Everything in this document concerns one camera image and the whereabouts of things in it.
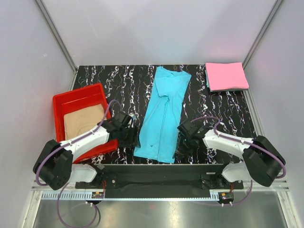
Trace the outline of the turquoise t shirt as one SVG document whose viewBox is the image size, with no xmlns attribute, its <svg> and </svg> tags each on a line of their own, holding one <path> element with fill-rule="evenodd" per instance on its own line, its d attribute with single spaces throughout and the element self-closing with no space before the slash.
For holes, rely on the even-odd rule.
<svg viewBox="0 0 304 228">
<path fill-rule="evenodd" d="M 134 156 L 174 163 L 182 103 L 191 75 L 162 66 L 156 68 L 151 97 L 140 129 L 140 148 Z"/>
</svg>

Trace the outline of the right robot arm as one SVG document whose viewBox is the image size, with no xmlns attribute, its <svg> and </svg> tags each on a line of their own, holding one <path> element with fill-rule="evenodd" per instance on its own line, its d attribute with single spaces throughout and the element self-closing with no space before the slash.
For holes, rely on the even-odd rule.
<svg viewBox="0 0 304 228">
<path fill-rule="evenodd" d="M 274 145 L 264 136 L 243 138 L 223 133 L 214 127 L 203 127 L 195 121 L 185 120 L 178 126 L 181 138 L 174 158 L 190 156 L 195 150 L 204 148 L 220 150 L 240 158 L 239 163 L 224 164 L 219 173 L 207 178 L 208 188 L 227 188 L 236 181 L 255 181 L 270 187 L 274 180 L 285 177 L 285 160 Z"/>
</svg>

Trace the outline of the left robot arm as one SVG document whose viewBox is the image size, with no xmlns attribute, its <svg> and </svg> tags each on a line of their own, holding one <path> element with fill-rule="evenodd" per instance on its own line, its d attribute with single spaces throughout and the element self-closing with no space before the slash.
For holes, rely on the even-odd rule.
<svg viewBox="0 0 304 228">
<path fill-rule="evenodd" d="M 84 182 L 98 188 L 103 181 L 101 169 L 93 164 L 76 164 L 76 159 L 114 140 L 118 141 L 120 147 L 140 147 L 139 129 L 134 121 L 134 114 L 119 111 L 114 117 L 99 122 L 73 139 L 48 141 L 33 167 L 37 184 L 58 190 L 67 183 Z"/>
</svg>

